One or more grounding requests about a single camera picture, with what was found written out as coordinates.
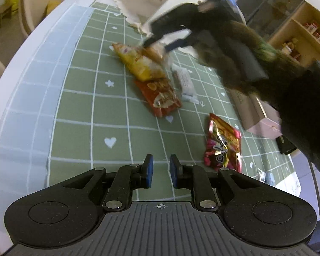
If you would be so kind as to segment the dark fuzzy sleeve forearm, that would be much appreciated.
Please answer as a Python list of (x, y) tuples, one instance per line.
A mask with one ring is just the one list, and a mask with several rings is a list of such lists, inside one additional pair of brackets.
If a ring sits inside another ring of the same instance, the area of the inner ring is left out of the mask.
[[(199, 61), (214, 68), (224, 87), (254, 94), (278, 111), (282, 134), (296, 146), (320, 172), (320, 62), (308, 67), (274, 49), (255, 31), (236, 21), (199, 21), (203, 33), (194, 49)], [(245, 45), (266, 77), (249, 80), (241, 74), (234, 40)]]

